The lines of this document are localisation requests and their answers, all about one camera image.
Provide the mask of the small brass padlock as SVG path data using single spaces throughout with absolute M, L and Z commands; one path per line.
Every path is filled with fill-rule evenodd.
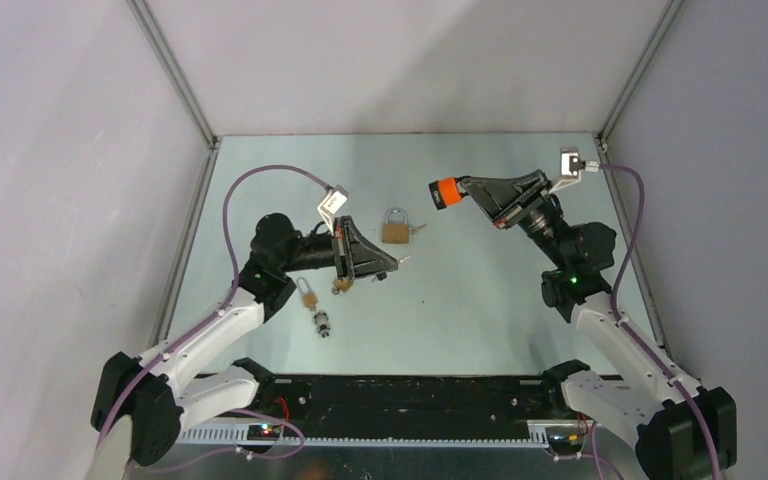
M 353 286 L 354 282 L 345 278 L 336 278 L 332 284 L 332 294 L 340 295 L 347 293 Z

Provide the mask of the large brass padlock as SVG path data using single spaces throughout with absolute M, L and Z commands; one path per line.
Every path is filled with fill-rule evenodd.
M 410 242 L 410 223 L 407 212 L 402 208 L 388 210 L 381 229 L 381 242 L 391 245 L 404 245 Z

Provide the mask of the silver keys of brass padlock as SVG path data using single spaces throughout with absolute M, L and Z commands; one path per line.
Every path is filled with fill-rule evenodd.
M 420 231 L 422 231 L 426 227 L 427 227 L 427 223 L 423 223 L 423 224 L 420 224 L 420 225 L 413 225 L 413 226 L 411 226 L 409 228 L 409 234 L 411 236 L 416 235 L 417 233 L 419 233 Z

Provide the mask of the orange black padlock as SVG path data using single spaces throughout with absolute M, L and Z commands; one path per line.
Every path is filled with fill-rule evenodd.
M 461 178 L 448 177 L 428 184 L 434 207 L 440 211 L 461 202 L 468 193 L 461 185 Z

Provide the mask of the long shackle brass padlock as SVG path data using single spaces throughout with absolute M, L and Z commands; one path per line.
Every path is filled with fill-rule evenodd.
M 304 307 L 311 312 L 316 312 L 318 310 L 318 297 L 311 288 L 309 281 L 304 277 L 298 277 L 296 284 Z

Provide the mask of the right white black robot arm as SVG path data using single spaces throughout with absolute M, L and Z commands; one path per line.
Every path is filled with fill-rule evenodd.
M 554 184 L 537 170 L 509 178 L 445 180 L 439 208 L 471 198 L 498 229 L 520 227 L 553 269 L 541 275 L 544 303 L 585 335 L 625 381 L 604 383 L 591 367 L 557 365 L 559 380 L 541 392 L 545 411 L 574 411 L 633 448 L 650 479 L 720 479 L 736 462 L 736 403 L 708 389 L 672 360 L 619 305 L 618 285 L 603 271 L 614 264 L 616 232 L 600 222 L 566 222 Z

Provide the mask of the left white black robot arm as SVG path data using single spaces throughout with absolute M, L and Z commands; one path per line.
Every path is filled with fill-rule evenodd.
M 250 255 L 231 286 L 190 330 L 140 355 L 119 352 L 104 365 L 91 415 L 100 443 L 121 419 L 130 421 L 125 458 L 158 462 L 179 435 L 226 412 L 264 416 L 276 403 L 270 373 L 251 359 L 207 377 L 202 370 L 234 342 L 265 325 L 296 291 L 291 273 L 333 268 L 339 277 L 385 278 L 399 260 L 377 247 L 353 219 L 335 219 L 332 232 L 303 234 L 284 214 L 262 217 Z

